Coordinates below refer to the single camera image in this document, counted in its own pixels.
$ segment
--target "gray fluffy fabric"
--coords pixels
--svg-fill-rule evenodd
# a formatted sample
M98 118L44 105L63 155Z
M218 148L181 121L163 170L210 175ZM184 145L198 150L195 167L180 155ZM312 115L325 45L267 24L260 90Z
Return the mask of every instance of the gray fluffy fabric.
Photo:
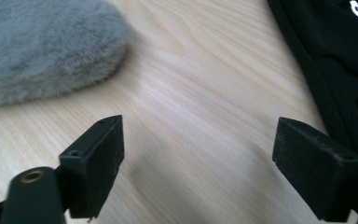
M104 0L0 0L0 105L108 77L129 35L123 16Z

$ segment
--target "gray faux fur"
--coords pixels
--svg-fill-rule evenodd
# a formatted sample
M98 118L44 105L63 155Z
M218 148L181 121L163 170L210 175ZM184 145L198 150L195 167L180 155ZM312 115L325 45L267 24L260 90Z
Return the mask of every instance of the gray faux fur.
M123 16L104 0L0 0L0 105L109 76L129 34Z

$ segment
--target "screw hole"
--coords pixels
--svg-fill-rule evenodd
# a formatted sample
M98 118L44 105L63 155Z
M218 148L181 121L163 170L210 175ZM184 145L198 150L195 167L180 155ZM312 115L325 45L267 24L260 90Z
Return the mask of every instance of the screw hole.
M69 155L70 155L70 156L79 156L79 152L76 151L76 150L73 150L73 151L70 151L70 152L69 152Z
M40 170L32 171L32 172L26 174L25 176L23 176L21 178L21 182L24 184L31 184L31 183L34 183L35 181L41 179L43 177L43 175L45 175L45 173L43 171L40 171Z

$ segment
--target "black fabric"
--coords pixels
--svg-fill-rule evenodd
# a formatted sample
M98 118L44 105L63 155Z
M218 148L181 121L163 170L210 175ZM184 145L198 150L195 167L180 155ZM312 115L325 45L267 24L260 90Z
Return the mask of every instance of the black fabric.
M268 0L329 135L358 153L358 17L350 1Z

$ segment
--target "wood grain surface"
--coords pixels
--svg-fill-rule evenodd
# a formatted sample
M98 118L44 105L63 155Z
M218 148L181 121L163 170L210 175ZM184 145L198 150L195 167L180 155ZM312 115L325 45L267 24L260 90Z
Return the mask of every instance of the wood grain surface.
M91 223L321 223L271 160L278 117L324 126L267 1L111 2L133 32L110 78L0 107L0 201L121 114L126 157Z

